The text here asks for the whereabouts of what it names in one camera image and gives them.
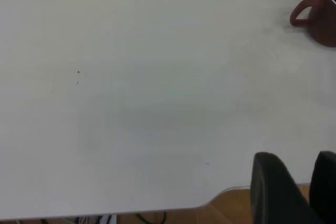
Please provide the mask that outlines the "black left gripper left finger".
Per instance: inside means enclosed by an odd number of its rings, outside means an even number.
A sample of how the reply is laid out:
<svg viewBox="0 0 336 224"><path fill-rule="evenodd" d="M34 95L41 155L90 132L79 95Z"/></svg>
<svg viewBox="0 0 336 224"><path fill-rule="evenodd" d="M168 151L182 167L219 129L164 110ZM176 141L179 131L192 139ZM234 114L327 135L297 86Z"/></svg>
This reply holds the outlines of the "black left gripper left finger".
<svg viewBox="0 0 336 224"><path fill-rule="evenodd" d="M323 223L282 160L272 153L254 156L250 202L253 223Z"/></svg>

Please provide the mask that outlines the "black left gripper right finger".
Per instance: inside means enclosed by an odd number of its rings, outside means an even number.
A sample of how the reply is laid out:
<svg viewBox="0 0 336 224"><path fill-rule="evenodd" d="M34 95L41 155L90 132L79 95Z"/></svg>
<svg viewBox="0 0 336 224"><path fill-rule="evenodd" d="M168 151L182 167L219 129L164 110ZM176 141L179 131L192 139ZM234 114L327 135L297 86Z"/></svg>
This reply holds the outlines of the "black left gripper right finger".
<svg viewBox="0 0 336 224"><path fill-rule="evenodd" d="M335 223L335 187L335 153L321 151L314 165L309 202L324 223Z"/></svg>

